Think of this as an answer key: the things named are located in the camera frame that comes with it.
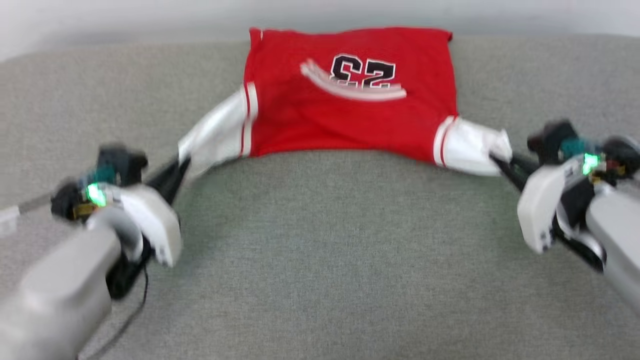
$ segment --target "white plastic casing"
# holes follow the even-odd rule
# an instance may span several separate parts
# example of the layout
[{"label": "white plastic casing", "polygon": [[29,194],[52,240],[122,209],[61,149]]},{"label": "white plastic casing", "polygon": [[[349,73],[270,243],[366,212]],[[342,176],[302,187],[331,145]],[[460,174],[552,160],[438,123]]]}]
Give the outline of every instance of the white plastic casing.
[{"label": "white plastic casing", "polygon": [[173,267],[182,252],[178,216],[154,189],[138,184],[118,189],[122,207],[140,227],[159,263]]},{"label": "white plastic casing", "polygon": [[580,170],[580,161],[545,165],[527,180],[518,201],[518,221],[527,245],[538,254],[551,246],[553,218],[560,203],[566,179]]},{"label": "white plastic casing", "polygon": [[142,231],[124,209],[115,206],[102,208],[94,212],[85,223],[85,227],[89,230],[101,225],[108,225],[115,229],[122,252],[129,261],[140,260],[144,249]]}]

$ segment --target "basketball jersey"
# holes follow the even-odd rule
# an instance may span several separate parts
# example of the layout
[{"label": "basketball jersey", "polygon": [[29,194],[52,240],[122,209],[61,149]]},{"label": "basketball jersey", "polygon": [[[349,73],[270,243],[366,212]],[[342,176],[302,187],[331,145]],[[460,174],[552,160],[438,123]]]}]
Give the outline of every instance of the basketball jersey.
[{"label": "basketball jersey", "polygon": [[506,133],[464,120],[448,43],[426,28],[335,34],[252,28],[244,86],[180,141],[188,177],[238,157],[376,149],[477,175],[499,175]]},{"label": "basketball jersey", "polygon": [[450,32],[252,28],[250,35],[243,136],[250,156],[378,149],[441,162],[436,133],[458,115]]}]

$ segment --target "number 23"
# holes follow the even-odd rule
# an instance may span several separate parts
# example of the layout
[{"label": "number 23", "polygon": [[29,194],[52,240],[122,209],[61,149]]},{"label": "number 23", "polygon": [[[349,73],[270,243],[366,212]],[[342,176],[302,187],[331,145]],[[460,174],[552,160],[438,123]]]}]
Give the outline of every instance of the number 23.
[{"label": "number 23", "polygon": [[331,78],[337,79],[338,84],[347,86],[361,86],[363,88],[389,88],[391,83],[383,82],[391,80],[396,76],[396,65],[380,60],[367,59],[365,65],[365,75],[372,75],[362,80],[362,84],[358,81],[352,81],[352,73],[362,73],[362,60],[355,55],[339,54],[333,58],[331,66]]}]

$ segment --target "gray fabric surface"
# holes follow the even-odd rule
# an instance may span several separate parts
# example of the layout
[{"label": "gray fabric surface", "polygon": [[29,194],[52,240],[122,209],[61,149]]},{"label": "gray fabric surface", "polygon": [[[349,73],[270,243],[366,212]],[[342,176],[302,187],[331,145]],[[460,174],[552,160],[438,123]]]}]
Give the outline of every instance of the gray fabric surface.
[{"label": "gray fabric surface", "polygon": [[[247,44],[102,47],[0,65],[0,208],[95,161],[152,167],[241,83]],[[466,118],[516,150],[544,121],[640,138],[640,39],[458,37]],[[186,188],[185,249],[105,359],[640,359],[640,316],[562,246],[535,255],[517,194],[380,152],[241,160]],[[68,228],[43,209],[0,240],[0,296]],[[142,281],[91,342],[116,331]]]}]

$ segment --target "wire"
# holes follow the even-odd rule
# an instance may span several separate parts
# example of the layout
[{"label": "wire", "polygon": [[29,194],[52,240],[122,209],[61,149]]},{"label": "wire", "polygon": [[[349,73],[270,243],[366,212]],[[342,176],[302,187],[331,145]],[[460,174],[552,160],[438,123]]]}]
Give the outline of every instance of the wire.
[{"label": "wire", "polygon": [[124,322],[120,330],[118,330],[118,332],[109,341],[107,341],[103,346],[101,346],[100,349],[98,349],[98,351],[94,352],[91,356],[87,357],[85,360],[100,359],[102,356],[108,353],[109,350],[111,350],[113,346],[116,345],[118,340],[120,340],[120,338],[124,335],[124,333],[127,331],[129,326],[131,326],[131,324],[133,323],[133,321],[140,315],[140,313],[142,312],[142,309],[145,307],[145,303],[147,302],[147,292],[149,289],[149,274],[147,273],[146,265],[144,267],[144,272],[145,272],[145,292],[144,292],[144,295],[142,295],[142,301],[140,302],[140,305],[138,305],[136,310],[131,315],[129,315],[127,321]]}]

